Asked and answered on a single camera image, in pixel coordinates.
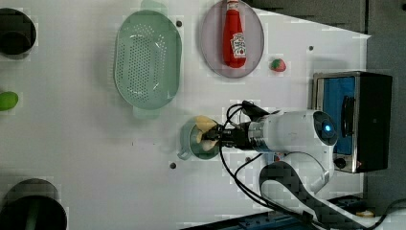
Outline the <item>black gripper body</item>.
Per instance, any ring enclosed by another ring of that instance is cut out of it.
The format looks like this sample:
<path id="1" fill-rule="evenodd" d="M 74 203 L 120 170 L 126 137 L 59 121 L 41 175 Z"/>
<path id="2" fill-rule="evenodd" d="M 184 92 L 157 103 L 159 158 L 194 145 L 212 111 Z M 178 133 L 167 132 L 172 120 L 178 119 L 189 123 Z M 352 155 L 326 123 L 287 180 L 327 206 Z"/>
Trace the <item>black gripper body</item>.
<path id="1" fill-rule="evenodd" d="M 222 147 L 248 150 L 248 124 L 239 124 L 238 127 L 225 128 L 220 130 L 220 142 Z"/>

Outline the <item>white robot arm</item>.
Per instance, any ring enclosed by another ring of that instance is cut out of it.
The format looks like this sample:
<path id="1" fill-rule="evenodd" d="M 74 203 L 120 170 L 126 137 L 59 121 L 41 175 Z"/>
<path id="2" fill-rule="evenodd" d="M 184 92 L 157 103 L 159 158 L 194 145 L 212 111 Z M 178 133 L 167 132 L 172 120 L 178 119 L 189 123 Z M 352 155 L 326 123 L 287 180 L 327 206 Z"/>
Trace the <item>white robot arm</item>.
<path id="1" fill-rule="evenodd" d="M 334 176 L 337 133 L 323 111 L 250 112 L 250 120 L 231 128 L 216 125 L 203 140 L 221 147 L 280 153 L 282 159 L 259 172 L 259 201 L 281 212 L 308 218 L 325 229 L 366 230 L 372 220 L 360 218 L 317 194 Z"/>

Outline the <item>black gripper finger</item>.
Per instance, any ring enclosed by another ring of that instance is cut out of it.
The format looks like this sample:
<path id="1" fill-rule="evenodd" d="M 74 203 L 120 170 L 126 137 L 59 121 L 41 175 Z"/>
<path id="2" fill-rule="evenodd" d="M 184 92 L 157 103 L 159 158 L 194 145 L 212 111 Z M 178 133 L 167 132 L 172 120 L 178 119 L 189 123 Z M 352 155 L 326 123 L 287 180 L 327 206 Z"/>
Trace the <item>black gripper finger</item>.
<path id="1" fill-rule="evenodd" d="M 202 136 L 202 140 L 218 141 L 219 139 L 220 139 L 219 135 L 204 134 Z"/>
<path id="2" fill-rule="evenodd" d="M 220 130 L 221 130 L 221 125 L 216 125 L 209 129 L 209 131 L 215 131 L 215 132 L 219 132 Z"/>

